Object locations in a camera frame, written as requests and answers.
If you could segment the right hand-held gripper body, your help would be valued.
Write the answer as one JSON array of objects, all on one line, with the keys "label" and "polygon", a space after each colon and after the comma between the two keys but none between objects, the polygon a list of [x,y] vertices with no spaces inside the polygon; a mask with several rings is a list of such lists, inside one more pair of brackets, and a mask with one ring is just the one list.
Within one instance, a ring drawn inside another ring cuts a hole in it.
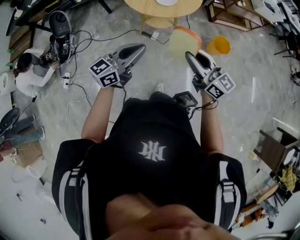
[{"label": "right hand-held gripper body", "polygon": [[230,75],[219,66],[214,67],[204,77],[196,74],[192,84],[197,92],[204,91],[216,100],[229,94],[236,87]]}]

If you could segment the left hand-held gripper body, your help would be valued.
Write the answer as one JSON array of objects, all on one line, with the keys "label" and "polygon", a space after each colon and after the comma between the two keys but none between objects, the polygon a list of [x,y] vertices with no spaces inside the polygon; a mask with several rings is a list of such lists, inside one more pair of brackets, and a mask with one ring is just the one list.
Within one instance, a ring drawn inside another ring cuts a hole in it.
[{"label": "left hand-held gripper body", "polygon": [[89,72],[101,88],[124,87],[132,78],[132,61],[133,54],[107,53],[89,66]]}]

